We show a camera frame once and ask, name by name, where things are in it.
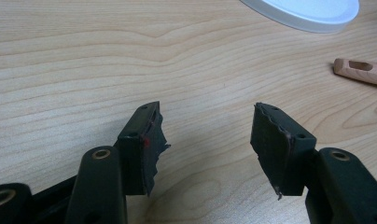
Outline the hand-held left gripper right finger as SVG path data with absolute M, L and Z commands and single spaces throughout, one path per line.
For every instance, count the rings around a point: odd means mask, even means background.
M 280 108 L 255 104 L 250 144 L 277 196 L 301 196 L 312 224 L 377 224 L 377 181 L 354 154 L 315 148 Z

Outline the white round plate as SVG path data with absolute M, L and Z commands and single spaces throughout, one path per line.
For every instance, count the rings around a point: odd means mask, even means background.
M 298 30 L 342 31 L 359 12 L 359 0 L 240 0 L 259 14 Z

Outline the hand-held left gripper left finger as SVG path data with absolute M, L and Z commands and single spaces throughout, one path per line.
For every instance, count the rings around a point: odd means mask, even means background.
M 64 224 L 128 224 L 128 195 L 149 195 L 157 161 L 170 146 L 160 104 L 139 106 L 113 146 L 87 151 L 80 162 Z

